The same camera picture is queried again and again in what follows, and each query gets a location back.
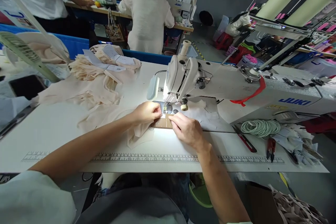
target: plastic stool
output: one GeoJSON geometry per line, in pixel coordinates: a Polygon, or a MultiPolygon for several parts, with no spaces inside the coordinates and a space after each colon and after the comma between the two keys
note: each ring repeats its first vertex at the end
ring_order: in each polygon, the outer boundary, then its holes
{"type": "Polygon", "coordinates": [[[229,46],[233,43],[233,37],[229,34],[222,33],[218,39],[216,40],[216,49],[221,50],[224,49],[225,51],[228,50],[229,46]]]}
{"type": "Polygon", "coordinates": [[[243,46],[239,46],[237,51],[231,56],[229,61],[233,64],[238,64],[242,57],[246,54],[252,54],[253,52],[243,46]]]}

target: sewing machine knob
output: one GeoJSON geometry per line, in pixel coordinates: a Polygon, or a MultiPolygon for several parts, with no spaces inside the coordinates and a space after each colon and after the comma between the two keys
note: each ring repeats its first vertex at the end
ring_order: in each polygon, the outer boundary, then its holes
{"type": "Polygon", "coordinates": [[[198,79],[196,81],[195,88],[204,89],[205,88],[205,82],[204,82],[204,80],[203,79],[198,79]]]}
{"type": "Polygon", "coordinates": [[[181,105],[181,110],[182,111],[187,111],[188,110],[188,105],[187,104],[181,105]]]}

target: white table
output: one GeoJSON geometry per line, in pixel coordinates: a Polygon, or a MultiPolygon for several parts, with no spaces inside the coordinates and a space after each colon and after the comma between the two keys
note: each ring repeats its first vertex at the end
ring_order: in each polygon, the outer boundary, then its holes
{"type": "MultiPolygon", "coordinates": [[[[137,80],[118,85],[123,95],[120,106],[135,107],[146,101],[150,78],[167,66],[142,63],[137,80]]],[[[160,74],[163,86],[164,74],[160,74]]],[[[79,105],[58,103],[40,105],[22,123],[0,141],[0,173],[19,173],[48,153],[81,135],[76,127],[87,110],[79,105]]],[[[296,166],[281,146],[276,147],[276,160],[265,159],[265,141],[247,136],[257,153],[251,153],[235,133],[205,132],[220,160],[231,172],[328,172],[322,165],[296,166]]],[[[151,141],[134,149],[127,147],[125,134],[82,169],[84,172],[201,172],[195,151],[179,141],[170,129],[154,129],[151,141]]]]}

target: phone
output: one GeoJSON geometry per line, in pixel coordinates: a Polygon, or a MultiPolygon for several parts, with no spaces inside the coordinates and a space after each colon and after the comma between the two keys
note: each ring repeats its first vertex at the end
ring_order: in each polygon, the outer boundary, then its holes
{"type": "Polygon", "coordinates": [[[44,85],[43,80],[37,75],[28,75],[11,80],[8,83],[17,97],[24,96],[27,100],[33,99],[38,93],[47,88],[44,85]]]}

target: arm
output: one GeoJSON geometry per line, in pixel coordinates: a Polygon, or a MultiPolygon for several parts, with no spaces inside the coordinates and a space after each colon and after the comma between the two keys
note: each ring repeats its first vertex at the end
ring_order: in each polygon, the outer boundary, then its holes
{"type": "Polygon", "coordinates": [[[132,113],[100,128],[90,131],[61,146],[28,170],[48,175],[61,182],[86,165],[97,153],[114,144],[131,126],[149,123],[162,115],[158,103],[145,102],[132,113]]]}
{"type": "Polygon", "coordinates": [[[222,165],[202,133],[197,120],[177,113],[170,116],[177,137],[196,150],[211,203],[220,223],[249,222],[250,218],[233,185],[228,172],[222,165]]]}
{"type": "Polygon", "coordinates": [[[95,4],[93,0],[71,0],[71,1],[81,7],[83,6],[90,7],[95,4]]]}
{"type": "Polygon", "coordinates": [[[175,25],[175,18],[173,17],[169,4],[168,6],[169,6],[168,13],[167,13],[166,20],[164,21],[164,23],[165,23],[165,26],[167,26],[168,28],[173,28],[175,25]]]}
{"type": "Polygon", "coordinates": [[[132,5],[133,5],[133,2],[132,0],[121,0],[119,5],[118,5],[118,8],[119,8],[119,11],[123,14],[132,14],[132,5]]]}

